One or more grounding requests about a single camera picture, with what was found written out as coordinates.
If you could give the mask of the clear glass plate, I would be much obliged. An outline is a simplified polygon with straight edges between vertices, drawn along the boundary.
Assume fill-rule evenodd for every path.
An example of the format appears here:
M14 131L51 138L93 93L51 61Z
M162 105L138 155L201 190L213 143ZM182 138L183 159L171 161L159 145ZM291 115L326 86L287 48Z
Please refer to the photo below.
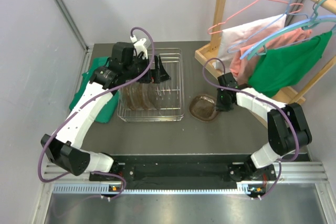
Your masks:
M141 94L141 90L139 89L139 84L137 84L135 86L135 95L134 95L134 99L135 99L135 104L136 104L136 108L138 110L142 110L143 106L142 106L142 94Z
M148 97L148 86L145 83L140 84L141 89L141 99L142 99L142 106L145 110L148 110L150 108L149 104L149 97Z
M121 103L123 104L125 109L130 110L130 97L128 94L128 88L124 87L120 89L120 99L121 99Z

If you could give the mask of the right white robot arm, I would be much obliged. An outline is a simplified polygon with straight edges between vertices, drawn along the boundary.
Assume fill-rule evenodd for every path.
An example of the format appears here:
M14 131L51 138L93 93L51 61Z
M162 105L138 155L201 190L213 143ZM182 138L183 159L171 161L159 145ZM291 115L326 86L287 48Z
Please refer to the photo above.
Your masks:
M301 105L277 102L247 84L239 85L232 73L217 78L216 110L231 111L234 105L248 109L267 123L268 143L251 154L243 164L242 178L258 179L264 168L290 152L312 142L312 135Z

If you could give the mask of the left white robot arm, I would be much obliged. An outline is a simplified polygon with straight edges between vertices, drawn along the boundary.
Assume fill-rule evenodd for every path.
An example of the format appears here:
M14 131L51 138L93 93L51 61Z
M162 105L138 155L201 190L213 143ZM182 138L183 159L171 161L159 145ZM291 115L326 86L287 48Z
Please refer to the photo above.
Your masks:
M111 57L97 67L90 76L83 94L66 121L52 135L44 135L41 145L48 160L66 172L79 176L84 172L101 172L107 180L114 180L119 168L111 156L82 150L84 138L105 105L121 88L131 84L161 83L170 76L158 55L148 56L150 42L131 38L118 42Z

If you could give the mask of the wooden clothes rack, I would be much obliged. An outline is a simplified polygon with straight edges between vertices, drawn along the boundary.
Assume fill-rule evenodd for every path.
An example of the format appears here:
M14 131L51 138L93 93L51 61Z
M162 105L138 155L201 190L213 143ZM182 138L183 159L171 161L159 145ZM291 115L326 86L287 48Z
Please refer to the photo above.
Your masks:
M319 3L321 0L311 0L314 3ZM219 24L223 19L224 8L226 0L216 0L215 13L213 25ZM219 77L222 72L217 70L210 63L206 63L207 60L217 56L219 50L219 44L221 41L221 35L219 34L218 28L213 28L214 32L211 35L211 42L200 49L195 51L195 59L206 67L207 71L215 78ZM292 103L297 102L303 104L305 98L303 97L332 67L335 66L335 57L332 57L325 66L314 76L311 80L299 91L297 92L292 87L282 88L273 99L278 102Z

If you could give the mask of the pink hanging garment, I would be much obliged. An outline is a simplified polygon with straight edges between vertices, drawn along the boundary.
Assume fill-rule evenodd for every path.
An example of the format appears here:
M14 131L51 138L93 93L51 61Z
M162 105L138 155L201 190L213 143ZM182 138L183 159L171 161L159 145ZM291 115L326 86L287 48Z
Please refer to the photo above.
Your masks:
M267 49L276 49L279 47L283 47L294 42L299 42L304 39L310 38L312 34L312 30L303 30L302 28L297 28L290 32L280 35L279 37L269 41L266 44ZM260 56L254 55L250 60L247 58L240 60L241 55L248 50L253 44L249 46L245 46L237 52L230 64L230 71L233 74L234 78L238 82L238 84L244 84L248 82L248 79L254 73L254 70L257 66L257 63L260 59Z

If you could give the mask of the green hanging garment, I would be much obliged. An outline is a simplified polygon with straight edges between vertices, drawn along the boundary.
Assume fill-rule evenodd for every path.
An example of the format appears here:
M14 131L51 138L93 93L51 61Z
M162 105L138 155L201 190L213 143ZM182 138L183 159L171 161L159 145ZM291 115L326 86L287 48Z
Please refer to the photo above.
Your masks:
M280 89L297 84L322 58L332 35L329 31L300 44L268 50L248 84L270 98Z

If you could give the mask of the white hanging garment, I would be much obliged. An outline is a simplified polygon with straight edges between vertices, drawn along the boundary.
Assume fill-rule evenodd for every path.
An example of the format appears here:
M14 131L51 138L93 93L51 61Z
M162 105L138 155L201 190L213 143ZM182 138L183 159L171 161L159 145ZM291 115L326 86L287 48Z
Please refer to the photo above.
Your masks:
M228 71L235 54L240 49L283 29L286 17L286 14L280 14L224 29L217 54L217 58L223 62L223 65L219 61L214 61L213 67L220 71L223 69Z

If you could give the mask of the folded green t-shirt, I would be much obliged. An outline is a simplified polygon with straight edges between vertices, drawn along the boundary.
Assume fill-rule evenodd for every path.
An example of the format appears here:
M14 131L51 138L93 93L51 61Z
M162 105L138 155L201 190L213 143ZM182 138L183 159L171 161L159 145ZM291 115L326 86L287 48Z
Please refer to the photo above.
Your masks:
M75 93L70 105L69 105L69 109L72 111L74 109L74 107L76 106L76 104L78 103L78 101L80 100L81 96L83 95L85 89L86 89L86 85L88 84L94 70L96 70L98 67L100 66L104 66L107 63L108 57L98 57L98 58L94 58L91 67L89 68L89 70L87 70L86 72L84 72L82 74L82 82L80 85L80 88L78 90L77 93ZM95 122L98 123L108 123L117 106L119 103L119 92L117 92L113 98L107 102L107 104L101 109L101 111L99 112L99 114L97 115Z

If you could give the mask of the light blue plastic hanger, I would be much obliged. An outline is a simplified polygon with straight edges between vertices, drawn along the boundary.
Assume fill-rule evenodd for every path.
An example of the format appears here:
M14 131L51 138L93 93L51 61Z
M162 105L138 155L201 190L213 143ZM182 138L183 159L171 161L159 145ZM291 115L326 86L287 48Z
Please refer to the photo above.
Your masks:
M269 41L279 37L282 34L285 34L297 28L307 27L308 29L312 29L314 25L317 26L320 23L325 23L325 22L335 23L335 15L321 15L321 16L317 16L316 18L308 18L308 19L304 19L299 22L293 23L275 33L272 33L271 35L264 38L263 40L260 40L259 42L255 43L253 46L251 46L248 50L246 50L241 55L240 60L243 60L245 58L250 60L258 52L259 48L265 46Z

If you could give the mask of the aluminium frame profile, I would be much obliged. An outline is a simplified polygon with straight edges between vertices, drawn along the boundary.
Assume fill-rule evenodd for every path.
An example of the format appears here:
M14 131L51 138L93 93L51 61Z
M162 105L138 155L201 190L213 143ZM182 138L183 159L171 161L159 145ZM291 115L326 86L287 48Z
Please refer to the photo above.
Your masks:
M70 11L68 10L64 0L54 0L56 6L58 7L58 9L60 10L65 22L68 24L70 30L72 31L73 35L75 36L77 42L79 43L79 45L81 46L81 48L84 51L88 51L89 46L87 45L87 43L85 42L85 39L83 38L81 32L79 31Z

